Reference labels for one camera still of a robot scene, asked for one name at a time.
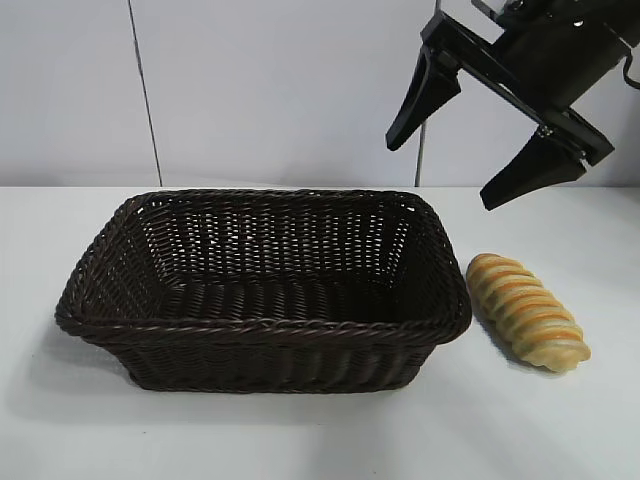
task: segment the white wall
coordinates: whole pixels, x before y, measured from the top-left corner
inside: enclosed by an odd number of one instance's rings
[[[417,135],[392,153],[384,133],[433,3],[134,0],[165,184],[410,185]],[[154,185],[126,1],[2,4],[0,184]],[[467,0],[444,5],[499,35]],[[535,128],[461,83],[429,123],[424,185],[486,183]],[[581,183],[640,185],[640,94],[620,68],[576,109],[618,147]]]
[[[1,1],[0,65],[0,185],[156,183],[126,1]]]

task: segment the twisted bread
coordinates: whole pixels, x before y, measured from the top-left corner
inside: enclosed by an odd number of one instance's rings
[[[467,283],[518,358],[561,373],[591,357],[573,316],[520,262],[478,255],[469,264]]]

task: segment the metal screw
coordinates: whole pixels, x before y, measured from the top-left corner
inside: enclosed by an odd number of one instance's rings
[[[524,0],[514,0],[513,2],[511,2],[509,4],[509,9],[513,10],[514,12],[517,12],[518,10],[521,10],[525,5],[525,1]]]
[[[539,137],[547,138],[553,134],[553,129],[547,127],[546,125],[540,125],[536,133]]]

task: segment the bread roll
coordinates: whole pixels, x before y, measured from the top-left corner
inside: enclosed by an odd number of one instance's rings
[[[557,373],[591,358],[573,316],[520,262],[478,255],[469,264],[467,284],[518,358]]]

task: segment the black cable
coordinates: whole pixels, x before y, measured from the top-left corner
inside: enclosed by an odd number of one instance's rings
[[[624,76],[624,81],[627,82],[630,87],[640,90],[640,82],[629,76],[629,70],[631,70],[632,63],[633,54],[631,53],[631,50],[629,50],[629,53],[627,53],[627,59],[624,61],[624,66],[622,67],[622,75]]]

